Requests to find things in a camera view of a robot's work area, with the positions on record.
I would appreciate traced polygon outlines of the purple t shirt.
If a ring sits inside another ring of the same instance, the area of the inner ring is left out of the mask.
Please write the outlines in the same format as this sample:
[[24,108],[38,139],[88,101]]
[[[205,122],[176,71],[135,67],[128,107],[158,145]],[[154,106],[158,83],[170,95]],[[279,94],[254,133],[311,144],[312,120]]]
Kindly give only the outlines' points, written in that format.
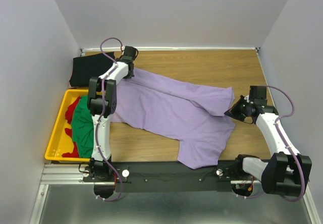
[[191,169],[217,165],[235,124],[225,115],[233,88],[177,81],[142,69],[117,85],[113,122],[179,141],[177,160]]

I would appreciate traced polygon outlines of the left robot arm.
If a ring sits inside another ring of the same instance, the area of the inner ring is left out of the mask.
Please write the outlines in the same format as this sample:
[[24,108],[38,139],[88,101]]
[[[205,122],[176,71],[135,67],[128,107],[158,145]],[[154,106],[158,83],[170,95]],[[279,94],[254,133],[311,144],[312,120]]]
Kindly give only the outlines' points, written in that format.
[[87,107],[94,130],[93,152],[89,169],[93,176],[107,181],[116,170],[111,164],[110,124],[117,108],[117,85],[122,79],[134,77],[137,52],[124,52],[107,72],[89,81]]

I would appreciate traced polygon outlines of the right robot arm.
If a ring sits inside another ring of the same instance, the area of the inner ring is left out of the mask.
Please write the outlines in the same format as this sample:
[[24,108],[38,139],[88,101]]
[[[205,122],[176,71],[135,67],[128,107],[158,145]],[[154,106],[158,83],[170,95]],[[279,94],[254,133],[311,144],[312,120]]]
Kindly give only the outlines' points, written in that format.
[[238,155],[231,167],[233,176],[242,180],[252,175],[261,182],[263,192],[280,195],[291,202],[300,200],[306,191],[312,161],[292,144],[276,108],[269,106],[266,99],[249,100],[241,96],[225,115],[241,122],[251,117],[271,154],[267,162],[252,155]]

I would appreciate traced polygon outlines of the folded black t shirt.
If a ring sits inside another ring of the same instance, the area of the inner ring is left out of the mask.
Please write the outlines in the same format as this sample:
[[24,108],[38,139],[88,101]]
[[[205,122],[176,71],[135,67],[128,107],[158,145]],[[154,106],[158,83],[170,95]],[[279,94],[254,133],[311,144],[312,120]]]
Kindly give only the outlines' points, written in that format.
[[103,53],[73,58],[70,87],[88,87],[91,77],[99,77],[108,71],[113,61]]

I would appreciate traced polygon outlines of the red t shirt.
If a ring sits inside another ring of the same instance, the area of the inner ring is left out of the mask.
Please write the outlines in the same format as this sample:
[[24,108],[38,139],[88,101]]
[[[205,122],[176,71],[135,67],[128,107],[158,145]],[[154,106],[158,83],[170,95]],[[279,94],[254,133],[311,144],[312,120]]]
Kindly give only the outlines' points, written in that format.
[[[68,106],[66,112],[65,112],[65,119],[67,120],[67,123],[70,125],[72,123],[72,119],[73,119],[73,114],[74,114],[74,110],[77,106],[77,104],[79,103],[79,100],[81,99],[81,97],[77,97],[76,100]],[[70,138],[72,138],[72,129],[71,128],[65,128],[65,133],[66,135],[68,135]],[[79,158],[79,153],[78,153],[78,147],[77,144],[75,142],[73,142],[73,151],[72,152],[66,152],[62,154],[62,157],[65,158]]]

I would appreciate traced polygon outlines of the green t shirt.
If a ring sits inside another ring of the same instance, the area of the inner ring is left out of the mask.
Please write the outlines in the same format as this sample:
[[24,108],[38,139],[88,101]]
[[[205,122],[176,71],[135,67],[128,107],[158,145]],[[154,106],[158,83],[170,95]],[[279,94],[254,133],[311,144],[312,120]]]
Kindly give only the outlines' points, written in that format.
[[87,95],[80,97],[71,121],[72,140],[76,143],[80,158],[91,158],[94,146],[93,120],[87,100]]

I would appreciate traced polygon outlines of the yellow plastic bin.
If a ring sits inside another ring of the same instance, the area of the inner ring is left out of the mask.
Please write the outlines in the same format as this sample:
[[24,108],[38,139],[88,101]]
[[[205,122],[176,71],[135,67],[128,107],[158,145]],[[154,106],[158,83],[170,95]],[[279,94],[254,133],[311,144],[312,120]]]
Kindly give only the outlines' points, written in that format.
[[49,139],[47,149],[45,152],[46,160],[53,160],[59,162],[89,162],[89,158],[75,158],[75,157],[62,157],[64,153],[72,153],[74,150],[74,143],[72,138],[66,134],[65,128],[70,129],[71,125],[65,118],[65,113],[68,107],[74,103],[79,96],[88,94],[87,88],[68,89],[62,99],[60,109],[56,118],[55,125]]

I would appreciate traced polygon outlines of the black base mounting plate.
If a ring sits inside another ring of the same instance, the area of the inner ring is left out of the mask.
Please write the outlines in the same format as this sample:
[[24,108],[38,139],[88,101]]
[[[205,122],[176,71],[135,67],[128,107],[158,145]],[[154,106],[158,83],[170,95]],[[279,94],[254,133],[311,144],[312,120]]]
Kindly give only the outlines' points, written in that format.
[[230,160],[196,170],[175,161],[114,162],[113,166],[116,173],[102,163],[90,163],[82,171],[83,181],[94,185],[96,195],[219,191],[249,197],[260,192],[259,180],[237,170]]

